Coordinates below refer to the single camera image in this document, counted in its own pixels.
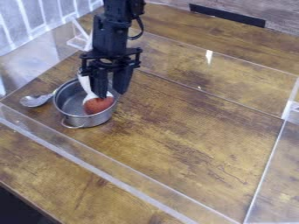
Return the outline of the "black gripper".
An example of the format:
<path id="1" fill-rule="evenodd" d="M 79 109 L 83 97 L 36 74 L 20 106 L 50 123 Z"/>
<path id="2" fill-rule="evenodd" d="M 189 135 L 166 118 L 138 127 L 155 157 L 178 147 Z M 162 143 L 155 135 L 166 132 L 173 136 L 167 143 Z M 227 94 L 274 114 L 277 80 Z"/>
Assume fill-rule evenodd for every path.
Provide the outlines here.
<path id="1" fill-rule="evenodd" d="M 134 69 L 141 67 L 143 49 L 127 48 L 125 54 L 109 55 L 98 50 L 85 52 L 79 58 L 79 73 L 90 76 L 91 90 L 102 99 L 107 98 L 109 72 L 114 72 L 114 89 L 123 95 L 130 86 Z"/>

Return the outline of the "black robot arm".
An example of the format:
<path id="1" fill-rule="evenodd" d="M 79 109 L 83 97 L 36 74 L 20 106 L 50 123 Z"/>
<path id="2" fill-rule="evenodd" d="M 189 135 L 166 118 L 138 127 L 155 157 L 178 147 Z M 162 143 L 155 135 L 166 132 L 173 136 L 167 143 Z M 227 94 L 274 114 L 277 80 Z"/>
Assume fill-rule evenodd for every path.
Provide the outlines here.
<path id="1" fill-rule="evenodd" d="M 127 41 L 143 36 L 146 0 L 103 0 L 105 12 L 94 17 L 93 49 L 83 53 L 79 74 L 90 78 L 91 91 L 106 99 L 109 74 L 119 94 L 129 90 L 133 73 L 141 67 L 143 49 L 129 48 Z"/>

